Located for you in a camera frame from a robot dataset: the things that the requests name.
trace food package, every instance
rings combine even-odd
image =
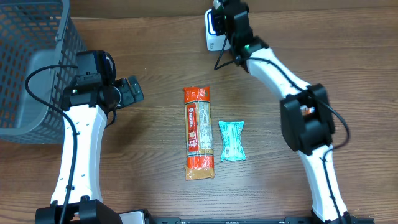
[[[210,117],[210,87],[189,87],[185,92],[187,135],[186,180],[214,178],[213,134]]]
[[[219,121],[221,137],[223,138],[223,152],[221,161],[246,160],[241,140],[244,121],[225,122]]]

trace blue pouch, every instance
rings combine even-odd
[[[244,121],[225,122],[219,121],[221,137],[223,138],[223,152],[221,161],[246,160],[243,152],[241,133]]]

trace red label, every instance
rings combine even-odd
[[[199,150],[197,136],[197,114],[196,105],[194,103],[187,105],[188,118],[188,152]]]

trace wooden table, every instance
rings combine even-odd
[[[335,153],[341,195],[351,214],[376,223],[398,222],[397,15],[383,7],[251,14],[255,34],[299,77],[325,85],[347,120],[352,140]],[[104,134],[106,205],[182,218],[310,214],[303,165],[280,132],[279,102],[242,68],[213,71],[218,53],[206,49],[203,16],[75,25],[89,49],[110,52],[118,77],[136,75],[145,94]],[[216,177],[187,182],[182,88],[194,85],[211,86]],[[246,161],[220,162],[219,120],[244,120]],[[49,206],[62,146],[0,147],[0,223],[32,223],[35,210]]]

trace blue-gray crate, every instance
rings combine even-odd
[[[35,101],[25,78],[47,65],[76,65],[86,50],[69,16],[69,0],[0,1],[0,139],[23,144],[63,142],[63,118]],[[77,69],[58,68],[34,76],[29,87],[59,107]]]

